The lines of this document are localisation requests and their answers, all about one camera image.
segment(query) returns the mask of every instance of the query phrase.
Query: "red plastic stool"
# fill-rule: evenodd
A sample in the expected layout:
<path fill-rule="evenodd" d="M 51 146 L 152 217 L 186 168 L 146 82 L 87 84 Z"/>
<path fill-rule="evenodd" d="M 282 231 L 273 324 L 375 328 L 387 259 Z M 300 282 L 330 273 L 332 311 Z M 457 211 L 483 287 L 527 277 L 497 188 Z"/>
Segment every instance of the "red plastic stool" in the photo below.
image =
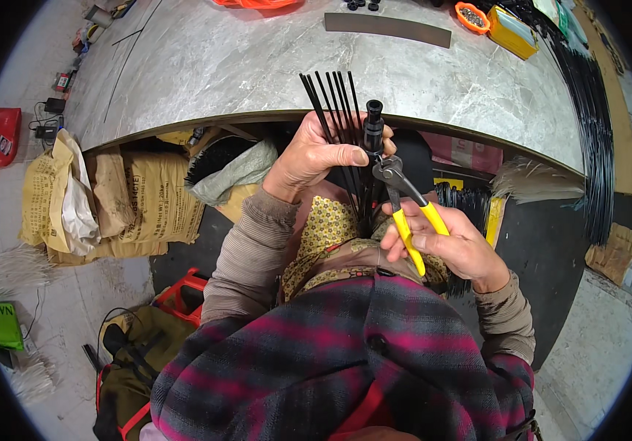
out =
<path fill-rule="evenodd" d="M 181 299 L 181 287 L 183 286 L 191 287 L 201 292 L 203 292 L 203 289 L 206 287 L 206 283 L 208 282 L 207 280 L 201 279 L 200 277 L 194 277 L 194 274 L 197 272 L 198 268 L 190 268 L 186 273 L 186 276 L 172 285 L 162 295 L 160 295 L 157 300 L 154 301 L 154 305 L 165 313 L 172 314 L 174 317 L 178 317 L 181 320 L 192 322 L 193 325 L 198 328 L 201 325 L 201 310 L 203 309 L 203 305 L 191 312 L 188 311 L 186 303 Z M 164 304 L 171 298 L 172 295 L 174 296 L 175 308 Z"/>

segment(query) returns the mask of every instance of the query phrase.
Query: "hand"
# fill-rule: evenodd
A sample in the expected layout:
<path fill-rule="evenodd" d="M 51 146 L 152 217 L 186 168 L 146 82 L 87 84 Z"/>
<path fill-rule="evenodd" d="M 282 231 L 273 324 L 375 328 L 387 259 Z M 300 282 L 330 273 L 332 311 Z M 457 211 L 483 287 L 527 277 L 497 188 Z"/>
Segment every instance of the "hand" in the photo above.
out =
<path fill-rule="evenodd" d="M 325 113 L 331 136 L 337 139 L 336 124 Z M 367 116 L 360 112 L 361 120 Z M 358 120 L 353 112 L 353 120 Z M 394 154 L 397 148 L 392 143 L 392 129 L 384 127 L 382 143 L 384 156 Z M 296 131 L 294 139 L 284 153 L 276 160 L 265 177 L 262 188 L 276 198 L 286 202 L 298 200 L 299 193 L 322 181 L 333 166 L 366 166 L 367 154 L 359 147 L 350 144 L 329 144 L 315 111 L 309 112 Z"/>
<path fill-rule="evenodd" d="M 468 217 L 458 209 L 438 205 L 435 192 L 424 197 L 434 203 L 451 235 L 436 234 L 416 202 L 403 198 L 401 206 L 413 235 L 411 243 L 414 248 L 439 256 L 460 278 L 472 280 L 475 292 L 484 294 L 504 287 L 509 282 L 507 266 Z M 391 215 L 392 204 L 388 202 L 382 205 L 382 211 Z M 407 256 L 404 242 L 394 224 L 387 229 L 380 246 L 389 250 L 387 260 L 390 262 Z"/>

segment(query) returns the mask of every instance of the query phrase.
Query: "fingernail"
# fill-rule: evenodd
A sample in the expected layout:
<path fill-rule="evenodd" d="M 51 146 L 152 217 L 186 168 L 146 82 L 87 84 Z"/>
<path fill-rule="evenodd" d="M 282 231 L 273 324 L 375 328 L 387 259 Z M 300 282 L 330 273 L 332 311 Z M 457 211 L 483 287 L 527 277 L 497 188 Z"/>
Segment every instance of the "fingernail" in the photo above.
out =
<path fill-rule="evenodd" d="M 425 251 L 424 248 L 426 248 L 426 236 L 412 236 L 411 245 L 419 251 Z"/>
<path fill-rule="evenodd" d="M 363 149 L 355 148 L 353 149 L 353 162 L 359 166 L 366 166 L 370 163 L 370 160 L 367 158 L 367 153 Z"/>

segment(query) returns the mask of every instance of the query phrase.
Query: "black button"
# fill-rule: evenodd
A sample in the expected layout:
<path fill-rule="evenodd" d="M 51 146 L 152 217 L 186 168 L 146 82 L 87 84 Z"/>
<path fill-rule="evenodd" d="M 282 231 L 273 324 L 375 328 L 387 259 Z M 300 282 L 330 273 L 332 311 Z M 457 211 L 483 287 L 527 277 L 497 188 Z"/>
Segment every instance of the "black button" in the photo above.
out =
<path fill-rule="evenodd" d="M 389 347 L 387 346 L 387 340 L 382 337 L 381 334 L 374 334 L 367 338 L 367 345 L 374 352 L 377 352 L 379 355 L 385 356 L 389 352 Z"/>
<path fill-rule="evenodd" d="M 394 274 L 392 271 L 390 271 L 389 269 L 384 269 L 384 268 L 378 268 L 377 269 L 377 274 L 379 274 L 381 276 L 385 276 L 385 277 L 394 277 L 394 276 L 396 276 L 396 274 Z"/>

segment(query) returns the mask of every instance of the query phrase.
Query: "wooden board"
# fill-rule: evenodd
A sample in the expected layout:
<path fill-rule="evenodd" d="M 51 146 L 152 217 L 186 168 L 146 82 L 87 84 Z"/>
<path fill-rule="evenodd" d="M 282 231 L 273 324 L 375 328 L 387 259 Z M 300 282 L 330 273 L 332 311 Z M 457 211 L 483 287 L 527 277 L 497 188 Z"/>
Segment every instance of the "wooden board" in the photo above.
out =
<path fill-rule="evenodd" d="M 585 11 L 574 8 L 574 15 L 588 37 L 588 46 L 595 56 L 603 75 L 607 103 L 610 107 L 612 141 L 615 154 L 615 191 L 632 195 L 632 127 L 627 104 L 620 88 L 620 79 L 610 54 Z"/>

